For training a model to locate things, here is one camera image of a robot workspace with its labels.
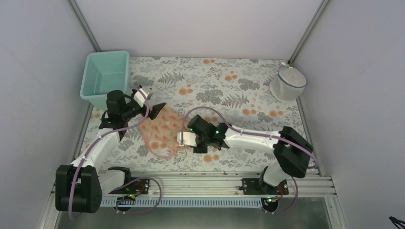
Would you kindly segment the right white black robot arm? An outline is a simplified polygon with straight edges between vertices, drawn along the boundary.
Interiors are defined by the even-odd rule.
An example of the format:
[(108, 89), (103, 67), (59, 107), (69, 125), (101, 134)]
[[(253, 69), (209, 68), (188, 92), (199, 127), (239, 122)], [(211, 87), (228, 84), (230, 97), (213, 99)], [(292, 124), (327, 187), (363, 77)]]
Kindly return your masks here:
[(288, 177), (304, 178), (313, 155), (312, 145), (289, 126), (273, 132), (248, 130), (226, 122), (213, 125), (199, 115), (177, 134), (177, 141), (197, 154), (207, 153), (210, 146), (218, 150), (240, 148), (272, 153), (276, 161), (265, 166), (257, 182), (264, 194), (278, 190)]

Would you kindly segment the orange floral mesh laundry bag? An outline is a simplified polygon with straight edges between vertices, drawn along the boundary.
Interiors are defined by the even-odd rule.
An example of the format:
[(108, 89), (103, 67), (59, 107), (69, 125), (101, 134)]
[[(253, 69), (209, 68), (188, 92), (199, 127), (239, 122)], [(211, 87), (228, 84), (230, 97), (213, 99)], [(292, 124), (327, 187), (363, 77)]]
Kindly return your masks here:
[[(146, 119), (140, 126), (147, 149), (156, 157), (161, 159), (172, 159), (180, 148), (177, 142), (177, 134), (181, 131), (189, 131), (189, 128), (182, 126), (184, 117), (169, 106), (165, 106), (158, 116), (151, 120)], [(170, 155), (159, 155), (158, 149), (171, 150)]]

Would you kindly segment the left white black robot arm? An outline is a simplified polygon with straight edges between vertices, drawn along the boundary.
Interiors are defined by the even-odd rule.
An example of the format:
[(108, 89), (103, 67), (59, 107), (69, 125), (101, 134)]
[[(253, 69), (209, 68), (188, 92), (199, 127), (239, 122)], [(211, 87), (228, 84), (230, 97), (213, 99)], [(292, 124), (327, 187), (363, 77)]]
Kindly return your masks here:
[(95, 213), (106, 194), (117, 189), (127, 193), (133, 187), (130, 170), (112, 167), (100, 173), (107, 155), (119, 145), (126, 131), (140, 126), (147, 118), (155, 119), (165, 103), (149, 105), (149, 88), (136, 88), (131, 95), (120, 90), (107, 93), (107, 110), (93, 142), (80, 157), (61, 165), (55, 178), (55, 207), (69, 214)]

